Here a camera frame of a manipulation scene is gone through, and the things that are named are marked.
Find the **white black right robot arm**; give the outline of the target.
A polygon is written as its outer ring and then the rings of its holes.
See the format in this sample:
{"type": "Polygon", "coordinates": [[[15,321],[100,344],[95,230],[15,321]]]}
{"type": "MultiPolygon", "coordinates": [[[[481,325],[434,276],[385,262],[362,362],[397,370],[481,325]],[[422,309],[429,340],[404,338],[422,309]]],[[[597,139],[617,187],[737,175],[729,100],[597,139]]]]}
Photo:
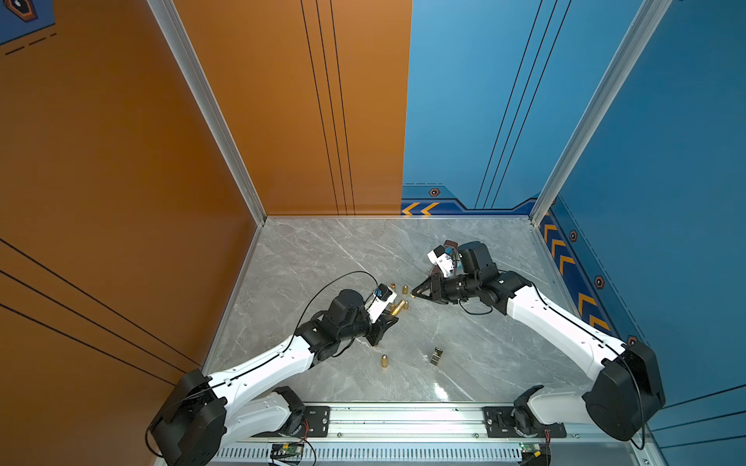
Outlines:
{"type": "Polygon", "coordinates": [[[440,245],[427,255],[433,270],[413,293],[442,305],[476,298],[490,311],[520,322],[573,361],[588,384],[565,390],[541,384],[513,403],[512,424],[523,437],[544,435],[554,424],[593,424],[627,442],[666,405],[656,353],[642,342],[625,343],[561,308],[535,283],[502,271],[481,242],[440,245]]]}

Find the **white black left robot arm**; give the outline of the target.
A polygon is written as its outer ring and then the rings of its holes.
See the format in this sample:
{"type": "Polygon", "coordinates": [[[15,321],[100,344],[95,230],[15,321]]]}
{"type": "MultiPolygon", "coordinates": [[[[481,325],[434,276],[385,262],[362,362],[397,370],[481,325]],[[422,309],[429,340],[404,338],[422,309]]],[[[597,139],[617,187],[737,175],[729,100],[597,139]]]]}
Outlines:
{"type": "Polygon", "coordinates": [[[372,347],[398,319],[396,293],[381,283],[368,298],[343,289],[273,349],[230,369],[195,369],[177,382],[146,430],[168,465],[205,465],[220,448],[260,433],[299,433],[305,409],[285,380],[342,355],[359,338],[372,347]]]}

